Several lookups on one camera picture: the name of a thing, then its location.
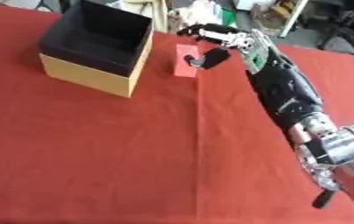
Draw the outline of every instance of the pink card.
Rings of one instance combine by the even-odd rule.
[[[195,59],[199,58],[198,48],[196,45],[177,45],[177,60],[175,65],[175,76],[180,77],[196,77],[197,68],[189,66],[184,57],[190,54]]]

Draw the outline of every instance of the red cloth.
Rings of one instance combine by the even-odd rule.
[[[250,87],[236,55],[174,77],[156,33],[132,99],[45,75],[40,35],[55,14],[0,6],[0,222],[354,223],[319,193]],[[200,43],[200,49],[211,44]],[[282,47],[338,125],[354,123],[354,56]]]

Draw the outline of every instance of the robotic arm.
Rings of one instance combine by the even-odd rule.
[[[221,44],[191,66],[208,69],[236,48],[260,102],[282,130],[303,169],[323,189],[313,203],[324,207],[334,192],[354,200],[354,124],[338,128],[323,111],[323,101],[299,68],[258,30],[241,32],[216,24],[196,24],[178,33]]]

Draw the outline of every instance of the black robotic forearm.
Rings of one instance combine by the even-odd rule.
[[[299,68],[285,55],[268,49],[267,62],[248,78],[265,110],[284,132],[306,116],[322,112],[323,102]]]

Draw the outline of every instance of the cardboard box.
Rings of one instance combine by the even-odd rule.
[[[130,97],[152,47],[152,22],[81,1],[40,40],[51,77]]]

